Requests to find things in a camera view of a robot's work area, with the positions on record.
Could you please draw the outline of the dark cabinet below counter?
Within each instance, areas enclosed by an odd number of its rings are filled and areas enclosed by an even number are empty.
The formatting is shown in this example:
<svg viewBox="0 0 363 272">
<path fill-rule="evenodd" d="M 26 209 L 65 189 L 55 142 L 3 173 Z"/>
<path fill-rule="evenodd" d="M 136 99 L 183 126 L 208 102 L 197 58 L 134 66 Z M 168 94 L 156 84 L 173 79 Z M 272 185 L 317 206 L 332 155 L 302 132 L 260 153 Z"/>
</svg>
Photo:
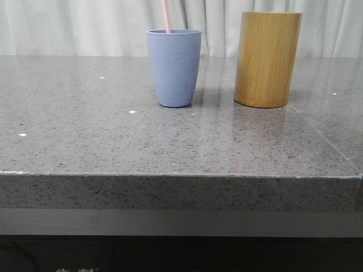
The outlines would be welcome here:
<svg viewBox="0 0 363 272">
<path fill-rule="evenodd" d="M 2 271 L 361 271 L 361 239 L 2 236 Z"/>
</svg>

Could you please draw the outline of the blue plastic cup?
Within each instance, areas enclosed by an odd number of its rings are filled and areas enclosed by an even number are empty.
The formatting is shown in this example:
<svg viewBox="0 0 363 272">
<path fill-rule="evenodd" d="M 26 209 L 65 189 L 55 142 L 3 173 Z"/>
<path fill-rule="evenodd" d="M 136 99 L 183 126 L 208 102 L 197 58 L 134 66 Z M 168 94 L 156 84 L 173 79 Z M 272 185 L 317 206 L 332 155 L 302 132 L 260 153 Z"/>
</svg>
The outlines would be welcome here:
<svg viewBox="0 0 363 272">
<path fill-rule="evenodd" d="M 201 31 L 147 31 L 151 72 L 158 104 L 179 108 L 192 102 L 199 72 Z"/>
</svg>

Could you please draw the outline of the bamboo cylinder holder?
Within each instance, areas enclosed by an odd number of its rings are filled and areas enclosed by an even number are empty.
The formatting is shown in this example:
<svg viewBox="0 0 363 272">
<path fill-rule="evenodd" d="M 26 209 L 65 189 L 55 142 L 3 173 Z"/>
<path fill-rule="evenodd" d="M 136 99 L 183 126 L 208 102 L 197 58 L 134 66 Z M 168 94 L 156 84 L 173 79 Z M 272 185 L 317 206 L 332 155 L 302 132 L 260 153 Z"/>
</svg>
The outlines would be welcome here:
<svg viewBox="0 0 363 272">
<path fill-rule="evenodd" d="M 256 108 L 287 105 L 301 12 L 243 12 L 234 100 Z"/>
</svg>

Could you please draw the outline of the white curtain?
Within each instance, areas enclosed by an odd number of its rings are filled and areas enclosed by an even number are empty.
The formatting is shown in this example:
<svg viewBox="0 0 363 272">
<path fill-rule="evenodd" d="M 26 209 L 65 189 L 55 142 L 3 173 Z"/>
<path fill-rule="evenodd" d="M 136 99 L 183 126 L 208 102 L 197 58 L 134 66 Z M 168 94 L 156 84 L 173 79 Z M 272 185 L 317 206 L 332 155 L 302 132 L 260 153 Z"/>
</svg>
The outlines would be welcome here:
<svg viewBox="0 0 363 272">
<path fill-rule="evenodd" d="M 206 57 L 235 57 L 242 13 L 302 13 L 300 57 L 362 57 L 361 1 L 169 1 L 174 29 L 202 32 Z M 159 1 L 2 1 L 1 54 L 147 55 L 146 32 L 164 28 Z"/>
</svg>

